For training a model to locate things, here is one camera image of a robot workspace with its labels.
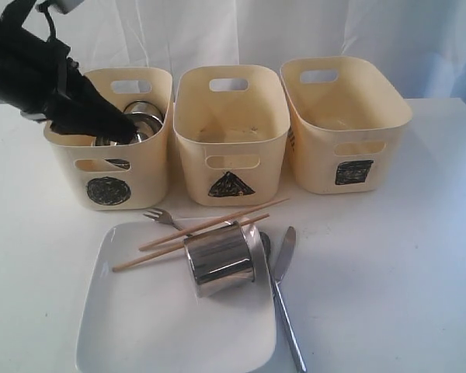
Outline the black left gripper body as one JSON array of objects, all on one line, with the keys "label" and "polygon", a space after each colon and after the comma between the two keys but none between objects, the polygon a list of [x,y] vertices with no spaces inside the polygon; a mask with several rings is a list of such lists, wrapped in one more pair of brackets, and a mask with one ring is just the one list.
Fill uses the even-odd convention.
[{"label": "black left gripper body", "polygon": [[78,70],[78,63],[68,56],[70,47],[49,42],[54,57],[54,72],[47,78],[47,91],[21,110],[26,119],[50,122],[56,134],[100,134],[100,122],[89,105],[95,89]]}]

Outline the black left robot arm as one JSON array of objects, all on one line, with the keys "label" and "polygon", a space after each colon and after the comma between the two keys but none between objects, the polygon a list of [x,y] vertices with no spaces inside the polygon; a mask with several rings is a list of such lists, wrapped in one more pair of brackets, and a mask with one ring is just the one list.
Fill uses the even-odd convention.
[{"label": "black left robot arm", "polygon": [[61,135],[128,144],[134,123],[104,99],[57,38],[49,12],[67,14],[78,1],[12,1],[0,14],[0,100]]}]

